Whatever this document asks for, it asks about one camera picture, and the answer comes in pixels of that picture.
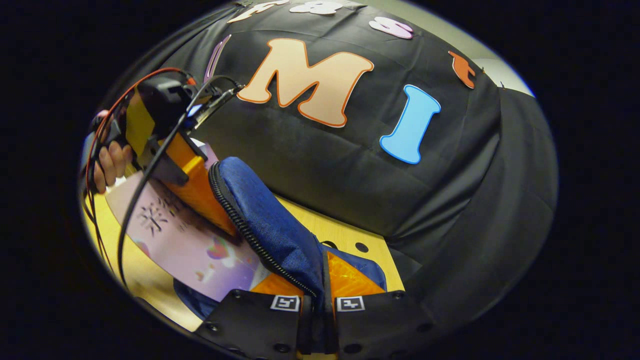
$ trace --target wooden surface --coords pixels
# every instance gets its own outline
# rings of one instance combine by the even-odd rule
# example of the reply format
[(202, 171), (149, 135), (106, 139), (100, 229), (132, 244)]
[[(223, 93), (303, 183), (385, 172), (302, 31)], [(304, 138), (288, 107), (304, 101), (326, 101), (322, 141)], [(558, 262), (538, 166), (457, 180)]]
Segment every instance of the wooden surface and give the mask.
[[(331, 241), (339, 250), (375, 261), (387, 277), (387, 290), (403, 290), (402, 281), (396, 270), (391, 254), (381, 236), (368, 233), (324, 215), (303, 208), (285, 199), (278, 200), (300, 221), (309, 231), (314, 233), (320, 242)], [(113, 267), (114, 276), (120, 280), (117, 266), (117, 241), (120, 224), (113, 216), (103, 195), (95, 196), (95, 209), (108, 258)], [(92, 235), (97, 251), (97, 240), (92, 224), (86, 218), (88, 229)], [(368, 249), (362, 252), (356, 248), (362, 243)], [(126, 236), (123, 249), (123, 268), (129, 291), (134, 296), (145, 299), (158, 311), (189, 331), (195, 331), (202, 321), (194, 315), (178, 298), (173, 290), (173, 277), (160, 266), (149, 259)], [(333, 360), (335, 355), (312, 354), (305, 356), (305, 360)]]

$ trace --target hand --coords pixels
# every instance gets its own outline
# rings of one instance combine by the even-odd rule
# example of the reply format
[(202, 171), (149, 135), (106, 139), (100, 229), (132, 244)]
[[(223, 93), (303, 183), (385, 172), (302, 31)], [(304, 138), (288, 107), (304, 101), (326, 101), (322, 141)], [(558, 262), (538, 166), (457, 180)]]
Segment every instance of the hand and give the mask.
[[(98, 113), (99, 117), (105, 117), (107, 110), (102, 110)], [(104, 141), (109, 133), (108, 126), (111, 125), (111, 121), (107, 124), (102, 135), (101, 141)], [(99, 152), (100, 165), (104, 169), (100, 169), (100, 166), (96, 164), (93, 167), (93, 181), (99, 193), (104, 193), (107, 186), (113, 186), (117, 177), (124, 176), (125, 167), (133, 161), (133, 150), (130, 145), (126, 145), (124, 148), (120, 147), (120, 144), (116, 141), (112, 141), (109, 144), (109, 148), (103, 146)]]

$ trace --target blue letter i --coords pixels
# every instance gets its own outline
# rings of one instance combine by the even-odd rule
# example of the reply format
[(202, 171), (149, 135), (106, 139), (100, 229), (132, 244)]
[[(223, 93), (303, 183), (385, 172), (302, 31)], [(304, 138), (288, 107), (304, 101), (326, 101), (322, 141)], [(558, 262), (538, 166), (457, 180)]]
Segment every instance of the blue letter i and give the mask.
[(380, 146), (391, 156), (409, 164), (420, 162), (418, 147), (433, 114), (440, 112), (436, 99), (413, 85), (405, 85), (407, 101), (391, 135), (380, 138)]

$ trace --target zipper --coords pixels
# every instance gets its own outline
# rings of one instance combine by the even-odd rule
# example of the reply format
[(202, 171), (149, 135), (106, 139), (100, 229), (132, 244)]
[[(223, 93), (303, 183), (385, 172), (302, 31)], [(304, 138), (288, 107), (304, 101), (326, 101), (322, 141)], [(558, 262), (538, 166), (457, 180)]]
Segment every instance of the zipper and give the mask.
[(267, 265), (267, 268), (271, 270), (271, 272), (278, 274), (293, 285), (308, 293), (312, 297), (316, 298), (316, 293), (311, 290), (309, 287), (305, 286), (302, 282), (293, 277), (289, 272), (284, 270), (282, 266), (280, 266), (273, 256), (269, 254), (269, 252), (260, 244), (257, 237), (254, 235), (253, 231), (249, 228), (249, 225), (244, 221), (243, 217), (236, 211), (235, 207), (231, 205), (231, 202), (225, 198), (222, 194), (222, 190), (220, 189), (220, 183), (216, 177), (216, 174), (220, 172), (220, 161), (217, 161), (210, 169), (209, 169), (209, 185), (211, 186), (211, 190), (213, 191), (213, 195), (216, 200), (220, 203), (222, 208), (225, 210), (231, 222), (234, 223), (236, 229), (240, 232), (240, 235), (249, 243), (249, 246), (253, 249), (253, 251), (258, 254), (258, 257), (264, 264)]

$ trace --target letter m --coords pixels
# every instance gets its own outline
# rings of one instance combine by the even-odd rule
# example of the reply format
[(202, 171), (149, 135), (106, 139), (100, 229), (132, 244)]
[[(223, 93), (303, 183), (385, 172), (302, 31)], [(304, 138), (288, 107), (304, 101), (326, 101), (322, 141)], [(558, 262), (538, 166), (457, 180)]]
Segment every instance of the letter m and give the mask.
[(238, 98), (263, 104), (271, 98), (267, 90), (276, 76), (278, 104), (290, 105), (303, 92), (315, 86), (308, 100), (298, 105), (305, 117), (331, 127), (347, 122), (344, 108), (360, 76), (373, 70), (373, 63), (352, 53), (336, 53), (309, 66), (307, 47), (300, 40), (276, 38), (267, 43), (271, 48), (249, 84)]

